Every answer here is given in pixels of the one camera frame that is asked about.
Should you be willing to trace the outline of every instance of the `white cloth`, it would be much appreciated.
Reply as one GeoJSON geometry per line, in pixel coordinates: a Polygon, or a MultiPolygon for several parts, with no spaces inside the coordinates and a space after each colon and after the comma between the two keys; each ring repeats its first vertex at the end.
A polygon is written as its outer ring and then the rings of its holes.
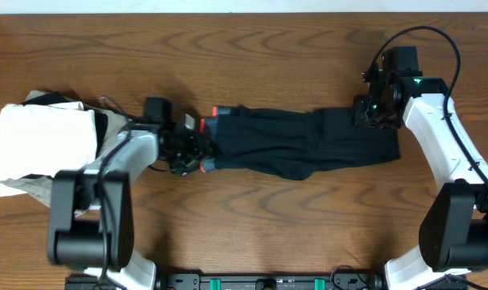
{"type": "MultiPolygon", "coordinates": [[[[80,102],[9,104],[1,110],[0,180],[77,170],[95,160],[96,149],[94,112],[83,111],[80,102]]],[[[22,193],[5,187],[0,186],[0,196],[22,193]]]]}

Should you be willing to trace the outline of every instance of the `wooden table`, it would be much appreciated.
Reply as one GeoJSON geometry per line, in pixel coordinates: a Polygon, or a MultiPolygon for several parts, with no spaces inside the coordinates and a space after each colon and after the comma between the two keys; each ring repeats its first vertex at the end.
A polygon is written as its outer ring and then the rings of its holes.
{"type": "MultiPolygon", "coordinates": [[[[488,160],[488,14],[116,14],[0,16],[0,109],[32,89],[95,103],[105,94],[131,114],[165,96],[209,115],[214,105],[307,111],[350,106],[360,73],[383,42],[415,25],[446,30],[463,68],[453,98],[488,160]]],[[[449,81],[448,43],[416,45],[426,76],[449,81]]],[[[210,272],[330,272],[375,267],[418,241],[436,196],[410,131],[403,158],[319,172],[303,182],[247,170],[185,178],[145,171],[132,188],[135,247],[157,263],[210,272]]],[[[46,257],[48,209],[0,197],[0,289],[60,289],[68,270],[46,257]]],[[[488,271],[469,276],[488,286],[488,271]]]]}

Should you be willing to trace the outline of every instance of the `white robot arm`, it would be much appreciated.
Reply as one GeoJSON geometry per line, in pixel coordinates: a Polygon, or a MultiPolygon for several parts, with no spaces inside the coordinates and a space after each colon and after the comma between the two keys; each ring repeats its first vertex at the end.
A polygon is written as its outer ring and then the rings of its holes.
{"type": "Polygon", "coordinates": [[[354,123],[375,128],[403,124],[418,140],[436,180],[438,195],[420,227],[419,245],[384,267],[387,289],[426,288],[447,275],[488,268],[488,164],[461,125],[450,97],[461,67],[453,40],[434,27],[413,27],[390,38],[377,53],[364,81],[367,96],[354,100],[354,123]],[[423,77],[415,47],[382,50],[414,30],[443,35],[457,57],[448,88],[441,78],[423,77]],[[474,209],[485,216],[472,220],[474,209]]]}
{"type": "MultiPolygon", "coordinates": [[[[438,192],[444,184],[455,180],[467,180],[470,184],[483,182],[471,169],[471,165],[450,133],[444,120],[444,100],[445,96],[442,93],[424,93],[421,97],[411,97],[403,113],[405,126],[417,138],[432,169],[438,192]]],[[[453,101],[450,100],[448,106],[449,113],[453,114],[451,116],[453,126],[488,178],[488,164],[466,134],[453,107],[453,101]]],[[[387,262],[384,271],[390,290],[404,290],[431,283],[445,274],[462,275],[468,273],[469,269],[451,268],[447,271],[434,272],[424,261],[420,247],[416,246],[405,255],[387,262]]]]}
{"type": "Polygon", "coordinates": [[[130,187],[157,160],[167,161],[172,173],[187,175],[199,167],[209,146],[193,130],[190,116],[173,122],[172,103],[160,97],[149,97],[143,117],[133,117],[128,127],[91,164],[56,174],[48,258],[101,277],[107,287],[154,290],[159,289],[157,266],[133,248],[130,187]],[[77,209],[99,209],[101,219],[76,218],[77,209]]]}

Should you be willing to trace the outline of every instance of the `black pants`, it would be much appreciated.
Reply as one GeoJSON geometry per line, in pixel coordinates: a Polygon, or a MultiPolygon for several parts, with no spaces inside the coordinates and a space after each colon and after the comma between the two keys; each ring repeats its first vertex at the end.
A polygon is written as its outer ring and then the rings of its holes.
{"type": "Polygon", "coordinates": [[[249,168],[289,180],[316,171],[378,164],[399,158],[396,130],[356,128],[347,108],[295,113],[219,108],[204,120],[218,153],[204,171],[249,168]]]}

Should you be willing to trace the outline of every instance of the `black cable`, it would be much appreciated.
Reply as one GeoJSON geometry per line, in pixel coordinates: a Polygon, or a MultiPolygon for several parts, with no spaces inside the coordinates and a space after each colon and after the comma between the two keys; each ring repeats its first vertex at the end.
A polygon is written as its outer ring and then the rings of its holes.
{"type": "Polygon", "coordinates": [[[459,282],[459,283],[463,283],[473,289],[477,289],[477,290],[488,290],[488,287],[484,287],[484,286],[480,286],[478,284],[475,284],[473,282],[470,282],[462,277],[460,277],[459,275],[452,275],[452,274],[445,274],[444,276],[442,276],[441,278],[437,279],[437,280],[434,280],[430,283],[427,283],[423,286],[419,286],[418,288],[416,288],[415,290],[425,290],[425,289],[428,289],[432,286],[435,286],[443,281],[455,281],[455,282],[459,282]]]}
{"type": "Polygon", "coordinates": [[[469,164],[471,165],[471,168],[477,173],[477,175],[480,177],[480,179],[482,179],[482,181],[484,182],[484,184],[488,188],[488,178],[486,177],[484,172],[482,172],[482,170],[480,170],[479,164],[474,160],[473,156],[468,152],[468,149],[466,148],[466,146],[462,142],[461,138],[459,137],[459,134],[455,130],[455,127],[453,127],[452,120],[451,120],[452,115],[448,111],[448,101],[450,99],[450,96],[452,95],[453,87],[455,87],[455,83],[457,82],[457,78],[459,77],[459,72],[461,71],[461,53],[459,52],[459,48],[457,47],[457,45],[455,44],[455,42],[453,41],[453,39],[449,35],[447,35],[441,29],[438,29],[435,27],[428,27],[428,26],[411,27],[411,28],[405,29],[403,31],[400,31],[400,32],[396,33],[395,35],[393,35],[390,39],[388,39],[387,42],[380,48],[380,50],[378,50],[378,52],[374,56],[373,62],[371,63],[370,67],[367,69],[366,76],[368,76],[369,73],[374,69],[374,65],[376,64],[378,57],[380,56],[382,51],[385,49],[385,47],[391,41],[393,41],[394,39],[396,39],[400,35],[404,35],[410,31],[416,31],[416,30],[434,31],[434,32],[442,35],[443,37],[445,37],[446,40],[448,40],[448,42],[452,45],[453,51],[455,52],[455,57],[457,59],[457,67],[455,68],[455,74],[453,75],[452,83],[450,84],[448,92],[445,95],[445,100],[443,101],[443,112],[445,114],[444,118],[445,118],[446,124],[448,125],[448,128],[450,129],[450,132],[452,133],[453,138],[457,142],[457,145],[459,146],[459,148],[464,153],[464,156],[466,157],[469,164]]]}
{"type": "Polygon", "coordinates": [[[448,275],[445,275],[445,277],[448,280],[455,280],[457,282],[466,284],[466,285],[470,286],[471,288],[474,288],[474,289],[477,289],[477,290],[488,290],[488,287],[480,286],[480,285],[475,284],[473,282],[470,282],[470,281],[468,281],[468,280],[466,280],[466,279],[464,279],[464,278],[462,278],[462,277],[460,277],[458,275],[450,275],[450,274],[448,274],[448,275]]]}
{"type": "Polygon", "coordinates": [[[106,272],[108,271],[108,266],[110,265],[110,253],[108,252],[110,248],[110,243],[108,240],[108,231],[107,231],[107,224],[106,224],[106,210],[110,206],[110,203],[105,204],[106,202],[106,197],[105,197],[105,187],[104,187],[104,171],[105,167],[110,161],[110,159],[124,146],[126,145],[131,138],[131,128],[130,126],[130,120],[128,118],[128,115],[126,112],[124,112],[124,109],[111,97],[108,96],[103,96],[101,99],[104,101],[104,98],[110,100],[117,108],[119,113],[123,115],[126,118],[126,126],[128,126],[126,130],[126,137],[112,150],[110,151],[105,157],[103,157],[101,164],[99,165],[99,170],[96,175],[96,192],[99,196],[99,202],[101,206],[101,227],[102,227],[102,239],[103,239],[103,264],[102,264],[102,269],[101,269],[101,274],[99,275],[99,279],[97,281],[96,286],[94,287],[99,287],[101,284],[105,284],[106,281],[108,281],[109,284],[112,284],[113,286],[119,287],[120,285],[117,285],[115,282],[110,280],[110,278],[107,276],[106,272]]]}
{"type": "Polygon", "coordinates": [[[152,171],[156,171],[156,172],[166,172],[167,171],[164,169],[158,169],[158,168],[154,167],[153,165],[148,165],[147,168],[151,169],[152,171]]]}

